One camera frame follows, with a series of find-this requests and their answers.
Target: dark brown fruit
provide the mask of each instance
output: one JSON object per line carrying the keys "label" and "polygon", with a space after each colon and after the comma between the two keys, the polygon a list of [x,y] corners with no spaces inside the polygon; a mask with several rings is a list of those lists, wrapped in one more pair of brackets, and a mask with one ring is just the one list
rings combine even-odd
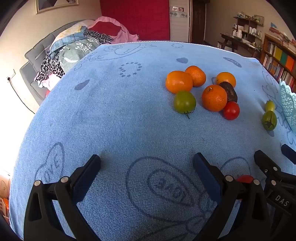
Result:
{"label": "dark brown fruit", "polygon": [[234,88],[232,87],[232,84],[224,81],[224,82],[221,82],[219,85],[226,91],[227,100],[234,101],[235,103],[237,103],[237,94]]}

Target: wooden desk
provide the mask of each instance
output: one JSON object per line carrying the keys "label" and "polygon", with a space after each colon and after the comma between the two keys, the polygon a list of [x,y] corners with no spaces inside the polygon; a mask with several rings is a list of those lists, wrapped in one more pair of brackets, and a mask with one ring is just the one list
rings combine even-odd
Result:
{"label": "wooden desk", "polygon": [[238,46],[246,49],[250,54],[252,54],[253,58],[259,59],[260,57],[260,51],[258,49],[254,49],[250,47],[249,45],[243,43],[242,41],[239,41],[235,38],[230,37],[229,35],[226,34],[221,34],[222,38],[224,38],[224,42],[222,43],[222,49],[225,49],[225,47],[230,47],[232,48],[232,52],[234,50],[237,50]]}

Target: wooden door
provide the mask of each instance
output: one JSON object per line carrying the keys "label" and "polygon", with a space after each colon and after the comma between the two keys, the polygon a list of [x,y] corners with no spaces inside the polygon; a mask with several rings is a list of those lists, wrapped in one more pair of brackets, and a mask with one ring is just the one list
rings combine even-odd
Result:
{"label": "wooden door", "polygon": [[191,43],[204,44],[205,37],[205,2],[192,0]]}

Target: pile of clothes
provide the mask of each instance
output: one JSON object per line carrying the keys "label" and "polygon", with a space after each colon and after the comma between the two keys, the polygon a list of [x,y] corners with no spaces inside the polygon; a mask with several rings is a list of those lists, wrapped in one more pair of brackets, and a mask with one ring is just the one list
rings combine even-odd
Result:
{"label": "pile of clothes", "polygon": [[34,80],[40,88],[51,91],[65,73],[101,44],[136,41],[138,36],[131,35],[115,19],[100,17],[79,22],[55,38]]}

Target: gray sofa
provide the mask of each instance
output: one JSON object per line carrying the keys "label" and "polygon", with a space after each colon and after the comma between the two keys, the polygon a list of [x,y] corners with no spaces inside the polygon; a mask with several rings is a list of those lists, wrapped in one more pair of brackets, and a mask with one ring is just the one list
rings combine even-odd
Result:
{"label": "gray sofa", "polygon": [[37,72],[40,70],[42,61],[45,58],[45,55],[51,46],[52,42],[56,36],[63,32],[64,30],[70,28],[74,24],[81,22],[83,20],[78,20],[72,23],[68,23],[54,32],[47,35],[44,39],[40,40],[31,50],[29,50],[25,57],[29,61],[20,69],[20,74],[26,83],[26,86],[30,90],[31,94],[40,105],[45,98],[47,88],[39,88],[36,81],[34,81]]}

